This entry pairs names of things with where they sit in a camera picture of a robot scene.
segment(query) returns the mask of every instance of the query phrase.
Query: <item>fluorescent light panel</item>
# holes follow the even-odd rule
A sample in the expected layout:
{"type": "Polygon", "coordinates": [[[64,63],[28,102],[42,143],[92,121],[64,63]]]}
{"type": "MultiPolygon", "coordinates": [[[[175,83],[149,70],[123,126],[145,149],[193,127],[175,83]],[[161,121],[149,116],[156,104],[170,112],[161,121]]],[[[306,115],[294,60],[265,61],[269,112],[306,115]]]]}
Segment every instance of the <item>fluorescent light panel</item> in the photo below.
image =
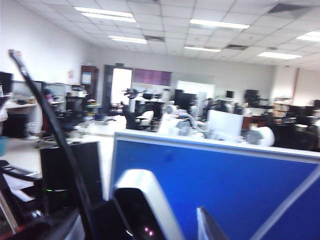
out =
{"type": "Polygon", "coordinates": [[[297,59],[297,58],[302,57],[300,55],[284,54],[284,53],[271,52],[271,51],[264,51],[264,52],[258,54],[257,56],[266,57],[266,58],[274,58],[274,59],[286,59],[286,60],[297,59]]]}
{"type": "Polygon", "coordinates": [[[135,38],[135,37],[125,37],[125,36],[108,36],[114,41],[119,42],[127,42],[127,43],[134,43],[134,44],[148,44],[147,40],[143,38],[135,38]]]}
{"type": "Polygon", "coordinates": [[[308,33],[306,33],[304,35],[296,37],[296,39],[320,42],[320,32],[311,31],[311,32],[308,32],[308,33]]]}
{"type": "Polygon", "coordinates": [[[238,24],[238,23],[229,23],[223,21],[207,21],[199,19],[191,19],[191,24],[211,26],[211,27],[221,27],[221,28],[232,28],[232,29],[247,29],[250,25],[238,24]]]}
{"type": "Polygon", "coordinates": [[[110,20],[118,20],[118,21],[130,22],[130,23],[136,22],[134,18],[129,18],[129,17],[112,16],[112,15],[104,15],[104,14],[89,13],[89,12],[82,12],[81,14],[89,18],[110,19],[110,20]]]}
{"type": "Polygon", "coordinates": [[[214,52],[214,53],[221,52],[221,49],[197,47],[197,46],[185,46],[184,48],[185,49],[190,49],[190,50],[207,51],[207,52],[214,52]]]}
{"type": "Polygon", "coordinates": [[[130,12],[123,11],[111,11],[104,9],[96,9],[96,8],[87,8],[87,7],[78,7],[75,6],[74,9],[81,12],[82,15],[89,18],[98,18],[98,19],[110,19],[124,22],[135,23],[136,20],[134,16],[130,12]]]}
{"type": "Polygon", "coordinates": [[[79,7],[79,6],[75,6],[74,9],[79,12],[84,12],[84,13],[113,15],[113,16],[120,16],[120,17],[126,17],[126,18],[133,18],[134,17],[132,15],[132,13],[124,12],[124,11],[111,11],[111,10],[104,10],[104,9],[79,7]]]}

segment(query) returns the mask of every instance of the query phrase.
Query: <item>air vent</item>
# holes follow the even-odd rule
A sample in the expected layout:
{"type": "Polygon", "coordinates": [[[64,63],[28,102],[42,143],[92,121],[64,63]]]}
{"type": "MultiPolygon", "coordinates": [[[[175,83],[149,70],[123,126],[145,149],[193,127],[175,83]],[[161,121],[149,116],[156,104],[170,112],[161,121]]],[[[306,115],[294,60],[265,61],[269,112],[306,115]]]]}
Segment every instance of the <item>air vent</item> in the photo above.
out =
{"type": "Polygon", "coordinates": [[[226,46],[226,49],[232,49],[232,50],[245,50],[247,49],[249,46],[243,46],[243,45],[234,45],[234,44],[229,44],[228,46],[226,46]]]}
{"type": "Polygon", "coordinates": [[[269,14],[274,13],[281,13],[281,12],[287,12],[287,11],[296,11],[301,9],[308,9],[309,6],[303,6],[303,5],[292,5],[292,4],[284,4],[279,3],[274,8],[272,8],[270,11],[268,11],[269,14]]]}
{"type": "Polygon", "coordinates": [[[268,14],[272,14],[275,17],[283,17],[283,18],[300,18],[309,12],[313,7],[307,5],[293,5],[293,4],[284,4],[279,3],[270,11],[268,14]]]}
{"type": "Polygon", "coordinates": [[[165,38],[163,36],[148,36],[144,35],[145,40],[147,41],[155,41],[155,42],[165,42],[165,38]]]}
{"type": "Polygon", "coordinates": [[[235,33],[240,33],[244,29],[240,28],[232,28],[232,27],[221,27],[221,26],[208,26],[208,25],[199,25],[199,24],[190,24],[192,28],[196,29],[213,29],[213,30],[222,30],[226,32],[235,32],[235,33]]]}

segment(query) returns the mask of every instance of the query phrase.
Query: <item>cubicle partition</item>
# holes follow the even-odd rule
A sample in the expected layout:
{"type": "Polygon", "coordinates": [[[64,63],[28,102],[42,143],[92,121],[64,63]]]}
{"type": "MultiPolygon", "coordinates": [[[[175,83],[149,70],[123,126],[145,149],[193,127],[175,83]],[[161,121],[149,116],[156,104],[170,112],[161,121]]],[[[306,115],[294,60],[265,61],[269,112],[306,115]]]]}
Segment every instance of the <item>cubicle partition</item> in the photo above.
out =
{"type": "Polygon", "coordinates": [[[110,180],[147,169],[159,181],[187,240],[204,207],[233,240],[319,239],[320,155],[210,139],[116,132],[110,180]]]}

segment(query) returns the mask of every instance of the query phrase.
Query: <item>floor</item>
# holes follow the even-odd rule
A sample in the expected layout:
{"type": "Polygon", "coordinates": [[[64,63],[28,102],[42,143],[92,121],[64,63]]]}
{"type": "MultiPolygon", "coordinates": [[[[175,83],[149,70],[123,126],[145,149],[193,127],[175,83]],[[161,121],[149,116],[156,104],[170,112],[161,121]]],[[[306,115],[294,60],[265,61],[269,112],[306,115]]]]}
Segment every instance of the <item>floor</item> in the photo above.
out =
{"type": "MultiPolygon", "coordinates": [[[[126,128],[124,117],[116,116],[117,121],[103,122],[91,121],[84,129],[86,134],[81,142],[99,142],[100,174],[102,178],[103,197],[108,199],[111,163],[114,146],[114,132],[126,128]]],[[[26,170],[41,172],[41,159],[36,141],[19,138],[9,138],[6,153],[0,160],[6,160],[13,166],[26,170]]]]}

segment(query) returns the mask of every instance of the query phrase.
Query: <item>office chair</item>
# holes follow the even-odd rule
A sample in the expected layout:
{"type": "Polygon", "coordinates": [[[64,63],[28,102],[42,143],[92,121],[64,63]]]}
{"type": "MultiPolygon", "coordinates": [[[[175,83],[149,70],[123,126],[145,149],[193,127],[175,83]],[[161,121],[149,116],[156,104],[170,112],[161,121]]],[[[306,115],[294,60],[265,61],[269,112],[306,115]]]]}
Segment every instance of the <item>office chair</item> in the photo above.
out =
{"type": "Polygon", "coordinates": [[[122,110],[126,120],[126,124],[125,124],[126,129],[145,130],[147,128],[150,128],[150,125],[141,125],[137,123],[136,120],[139,120],[141,122],[144,119],[141,117],[136,118],[135,114],[133,112],[130,112],[128,105],[124,105],[122,110]]]}

